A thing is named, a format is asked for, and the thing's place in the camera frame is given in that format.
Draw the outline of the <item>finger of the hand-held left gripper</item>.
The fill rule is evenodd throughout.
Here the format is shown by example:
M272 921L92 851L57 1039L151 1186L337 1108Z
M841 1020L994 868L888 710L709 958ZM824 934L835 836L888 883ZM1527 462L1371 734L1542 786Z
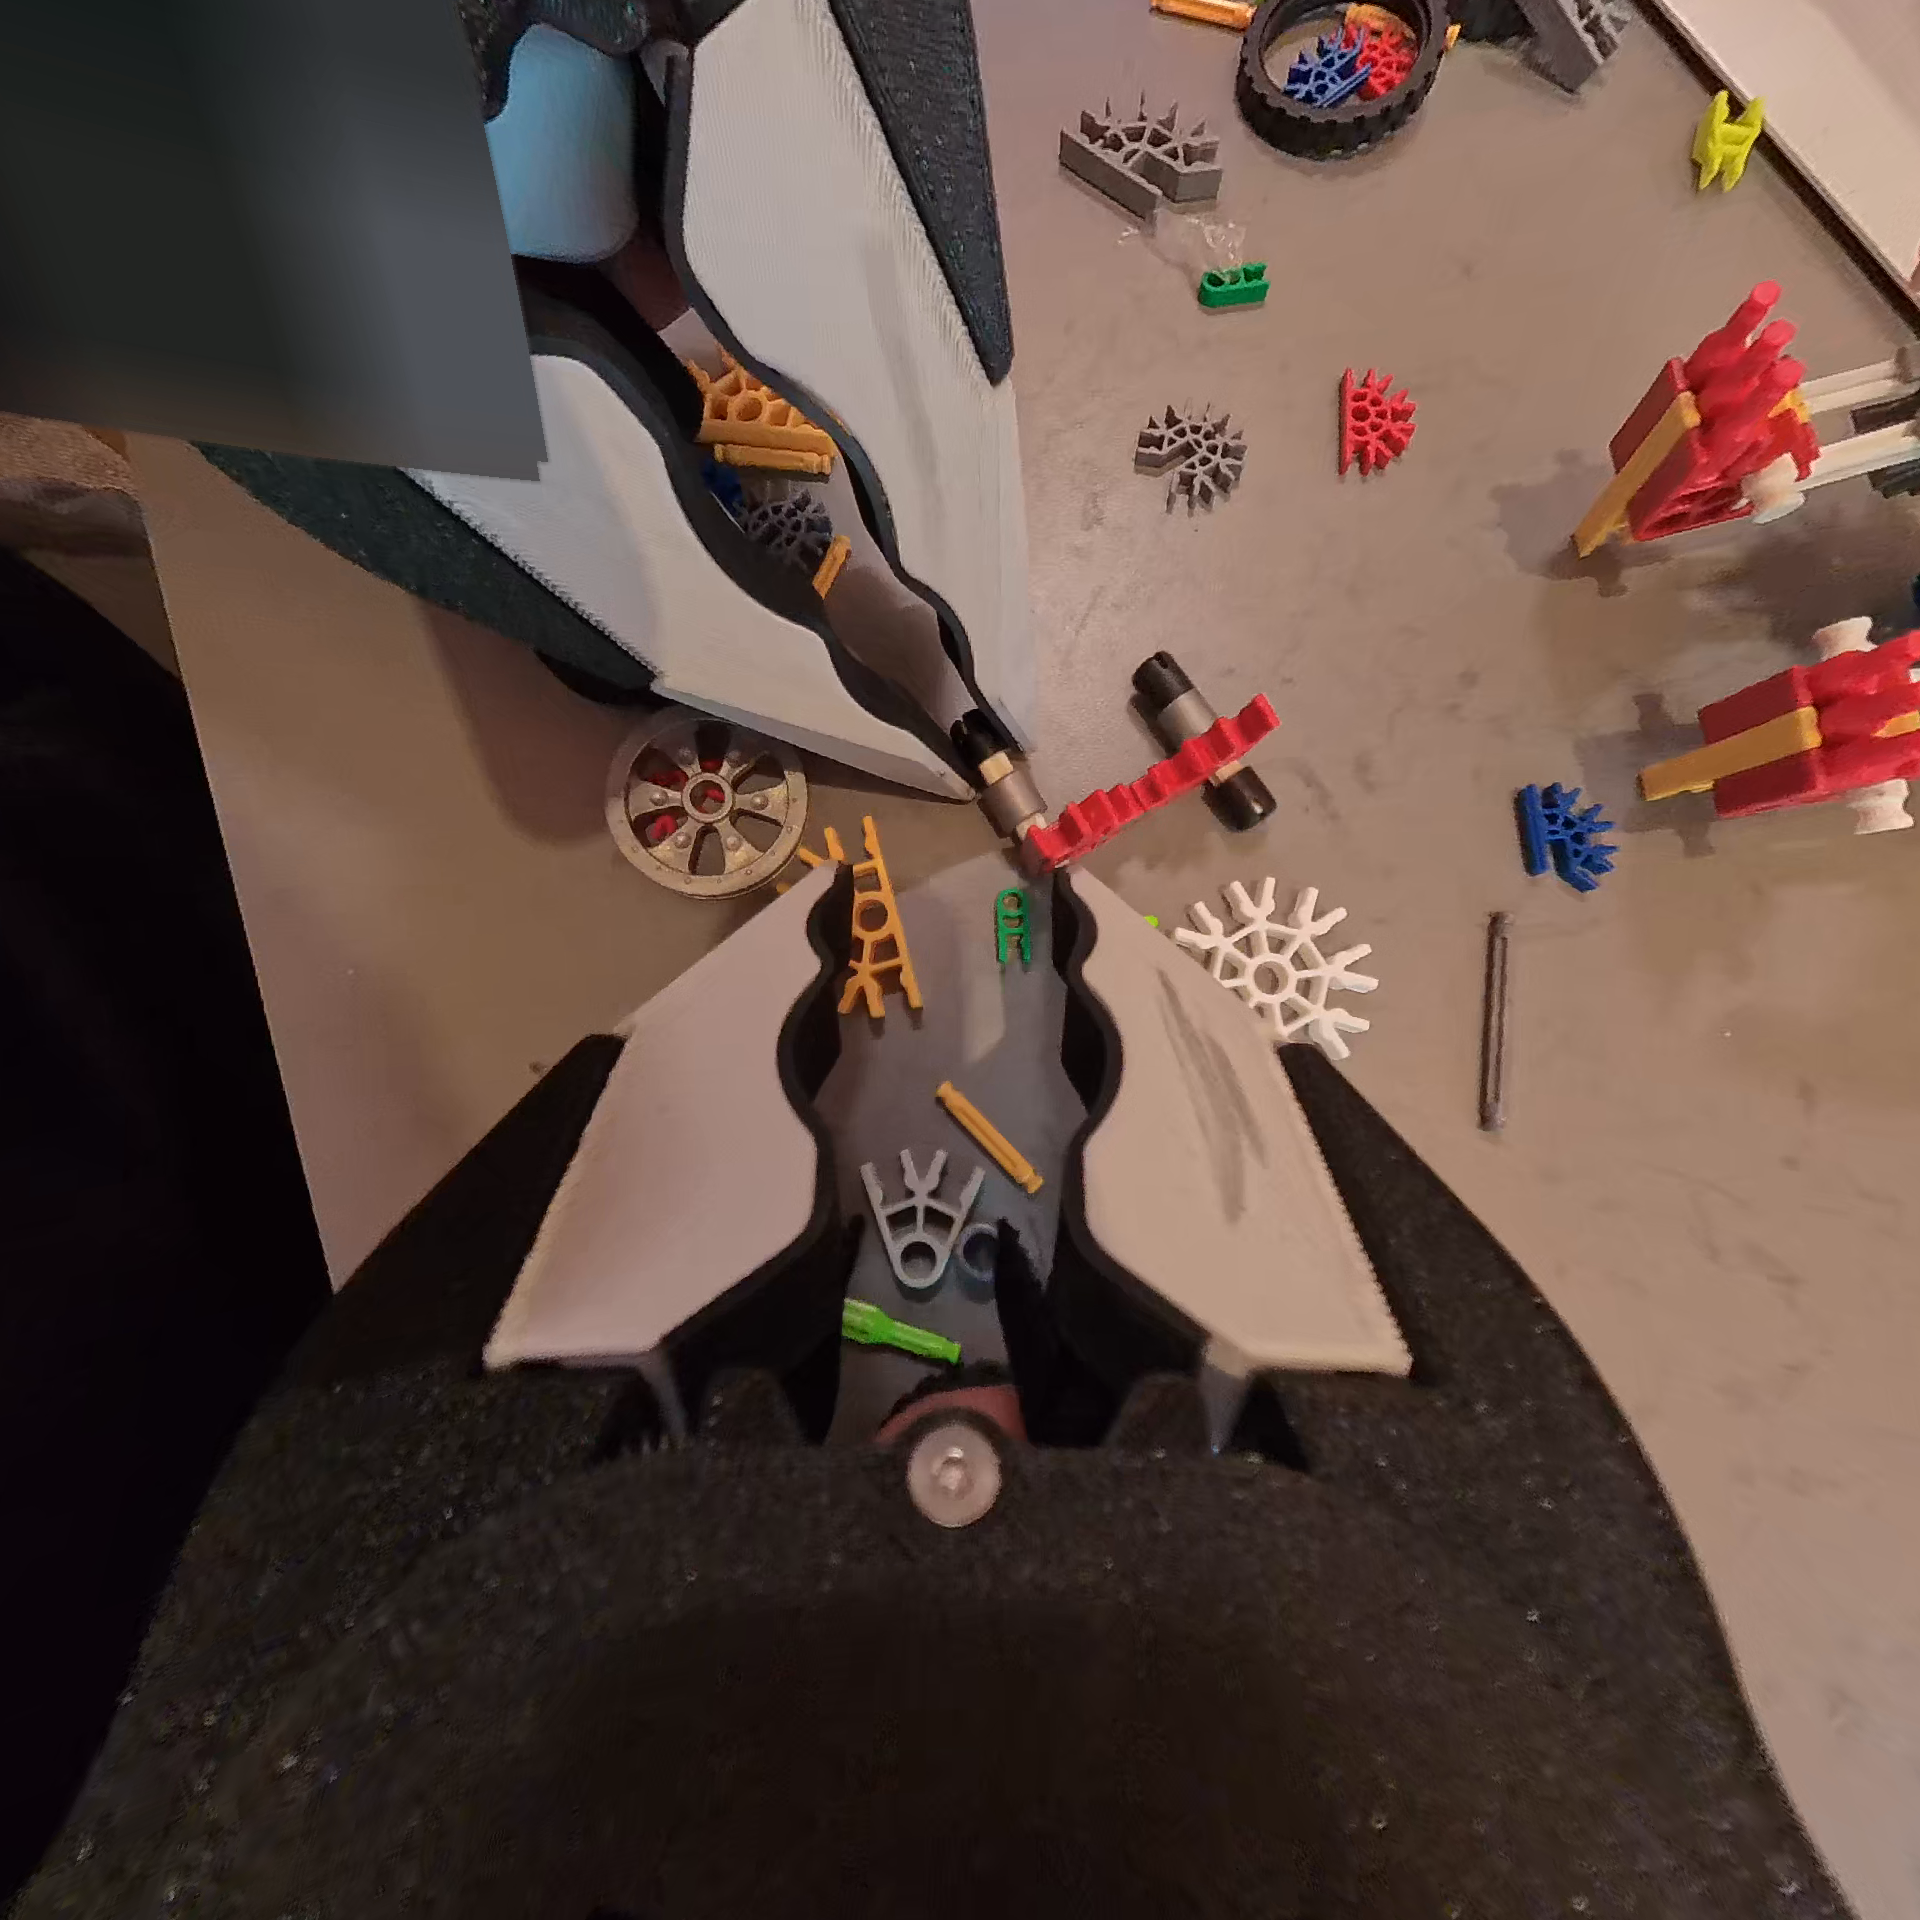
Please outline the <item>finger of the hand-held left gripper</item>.
M697 311L819 418L978 710L1038 727L1021 399L970 7L697 7L669 243Z
M934 727L824 629L824 602L704 489L655 392L608 358L533 358L538 475L410 472L479 542L623 639L655 694L835 768L970 802Z

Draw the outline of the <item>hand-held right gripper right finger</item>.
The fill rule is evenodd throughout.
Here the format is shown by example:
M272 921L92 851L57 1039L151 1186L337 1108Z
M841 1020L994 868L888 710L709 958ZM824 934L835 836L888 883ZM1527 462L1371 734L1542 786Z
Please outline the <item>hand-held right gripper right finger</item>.
M1004 1364L1038 1447L1302 1447L1287 1381L1409 1381L1409 1338L1261 1028L1108 883L1047 890L994 1130Z

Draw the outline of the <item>yellow snowflake connector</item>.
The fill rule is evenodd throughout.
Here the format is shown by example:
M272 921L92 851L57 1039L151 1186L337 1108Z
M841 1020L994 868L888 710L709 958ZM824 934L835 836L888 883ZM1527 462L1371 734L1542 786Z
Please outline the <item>yellow snowflake connector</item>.
M860 823L860 862L841 844L835 829L824 829L824 851L810 851L804 840L791 851L804 868L841 862L852 874L852 971L844 971L841 1009L860 1004L882 1028L888 989L902 989L902 1004L922 1009L922 985L918 985L918 958L902 934L902 900L892 900L892 874L888 874L873 813Z

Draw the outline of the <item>red toothed connector assembly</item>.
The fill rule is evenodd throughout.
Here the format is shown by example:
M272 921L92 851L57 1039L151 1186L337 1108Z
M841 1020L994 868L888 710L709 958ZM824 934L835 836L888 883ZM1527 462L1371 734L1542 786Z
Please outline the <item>red toothed connector assembly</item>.
M1140 776L1100 786L1100 795L1073 802L1058 823L1029 829L1021 840L1022 868L1054 874L1054 868L1091 851L1100 840L1112 840L1121 829L1137 829L1140 813L1152 813L1198 786L1218 786L1224 771L1240 771L1240 752L1270 734L1280 734L1270 694L1253 694L1240 710L1198 734L1185 752L1152 758Z

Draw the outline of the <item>grey half-round connector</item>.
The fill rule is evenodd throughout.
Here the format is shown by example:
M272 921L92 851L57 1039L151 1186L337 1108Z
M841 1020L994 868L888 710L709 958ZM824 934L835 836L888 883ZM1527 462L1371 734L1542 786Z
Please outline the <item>grey half-round connector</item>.
M1073 130L1058 130L1058 162L1083 177L1100 199L1128 203L1140 228L1152 228L1162 203L1218 203L1224 162L1212 126L1185 126L1185 110L1082 110Z

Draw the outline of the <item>white snowflake connector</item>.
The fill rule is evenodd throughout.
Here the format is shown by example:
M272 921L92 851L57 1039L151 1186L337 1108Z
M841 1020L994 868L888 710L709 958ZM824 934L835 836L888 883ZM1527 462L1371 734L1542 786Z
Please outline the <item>white snowflake connector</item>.
M1170 930L1229 996L1240 996L1280 1044L1317 1044L1322 1061L1353 1051L1353 1029L1364 1029L1359 1009L1336 996L1380 989L1364 971L1371 941L1336 951L1335 930L1346 909L1317 909L1317 890L1298 890L1289 909L1280 900L1280 883L1254 890L1229 883L1218 915L1212 900L1191 900L1191 921Z

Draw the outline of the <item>light grey wedge connector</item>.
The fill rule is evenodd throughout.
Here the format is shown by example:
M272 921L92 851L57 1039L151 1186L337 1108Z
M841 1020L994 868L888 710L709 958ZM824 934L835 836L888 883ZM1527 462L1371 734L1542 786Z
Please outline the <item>light grey wedge connector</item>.
M970 1166L970 1182L952 1201L940 1166L952 1166L940 1151L927 1152L927 1166L918 1166L918 1152L902 1151L902 1195L888 1195L873 1162L860 1162L860 1186L870 1186L888 1268L911 1296L940 1284L940 1268L970 1229L978 1186L986 1186L986 1166Z

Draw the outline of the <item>light green rod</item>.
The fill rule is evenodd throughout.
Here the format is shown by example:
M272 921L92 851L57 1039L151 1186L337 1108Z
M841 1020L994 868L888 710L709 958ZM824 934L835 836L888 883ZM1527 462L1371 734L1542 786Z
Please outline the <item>light green rod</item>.
M882 1346L882 1352L911 1352L911 1362L927 1362L927 1364L963 1364L963 1346L957 1346L957 1338L922 1333L922 1328L902 1328L902 1317L888 1317L888 1313L870 1303L870 1296L844 1296L844 1303L841 1303L841 1338Z

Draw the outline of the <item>clear plastic connector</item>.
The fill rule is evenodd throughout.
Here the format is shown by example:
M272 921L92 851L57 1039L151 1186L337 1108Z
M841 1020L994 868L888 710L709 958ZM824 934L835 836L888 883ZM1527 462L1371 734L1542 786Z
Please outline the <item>clear plastic connector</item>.
M1121 228L1128 252L1146 252L1162 268L1174 268L1185 278L1199 278L1199 273L1229 273L1240 268L1240 228L1218 221L1218 211L1174 211L1162 203L1146 228Z

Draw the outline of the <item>thin dark grey rod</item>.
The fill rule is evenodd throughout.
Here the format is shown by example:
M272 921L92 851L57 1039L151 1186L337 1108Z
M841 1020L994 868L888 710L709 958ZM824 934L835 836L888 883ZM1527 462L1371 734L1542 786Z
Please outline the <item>thin dark grey rod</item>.
M1501 1130L1511 1091L1511 915L1494 909L1485 930L1485 1051L1477 1051L1477 1130Z

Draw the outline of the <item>dark grey snowflake connector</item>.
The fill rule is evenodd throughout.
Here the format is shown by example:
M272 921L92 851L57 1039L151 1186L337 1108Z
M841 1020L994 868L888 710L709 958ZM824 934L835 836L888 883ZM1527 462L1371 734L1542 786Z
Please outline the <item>dark grey snowflake connector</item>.
M1224 408L1152 408L1137 438L1137 472L1170 475L1170 504L1218 504L1240 487L1240 431Z

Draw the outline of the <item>small blue connector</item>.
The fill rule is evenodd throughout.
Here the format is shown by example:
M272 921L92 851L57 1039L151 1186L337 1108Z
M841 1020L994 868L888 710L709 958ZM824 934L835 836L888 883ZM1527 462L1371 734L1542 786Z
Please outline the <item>small blue connector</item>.
M1523 874L1591 893L1615 874L1615 823L1575 786L1516 786Z

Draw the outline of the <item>black and silver tube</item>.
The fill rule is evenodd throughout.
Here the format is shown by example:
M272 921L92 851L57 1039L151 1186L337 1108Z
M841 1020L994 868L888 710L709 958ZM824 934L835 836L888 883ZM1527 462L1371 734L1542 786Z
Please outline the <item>black and silver tube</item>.
M1218 702L1191 681L1191 667L1162 651L1137 667L1137 710L1152 734L1152 747L1174 758L1191 738L1218 734ZM1240 758L1218 758L1212 771L1212 813L1229 836L1253 836L1270 823L1270 786Z

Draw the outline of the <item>red half-round connector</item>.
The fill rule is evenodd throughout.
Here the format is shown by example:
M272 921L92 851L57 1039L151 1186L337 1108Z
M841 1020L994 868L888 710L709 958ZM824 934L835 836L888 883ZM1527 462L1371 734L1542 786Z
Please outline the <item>red half-round connector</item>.
M1416 441L1416 399L1380 370L1336 370L1336 475L1385 472Z

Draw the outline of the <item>white stand base board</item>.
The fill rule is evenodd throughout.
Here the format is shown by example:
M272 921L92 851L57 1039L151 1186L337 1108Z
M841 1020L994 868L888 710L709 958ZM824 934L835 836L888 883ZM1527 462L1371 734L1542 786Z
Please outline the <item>white stand base board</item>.
M1659 0L1765 134L1920 299L1920 7L1916 0Z

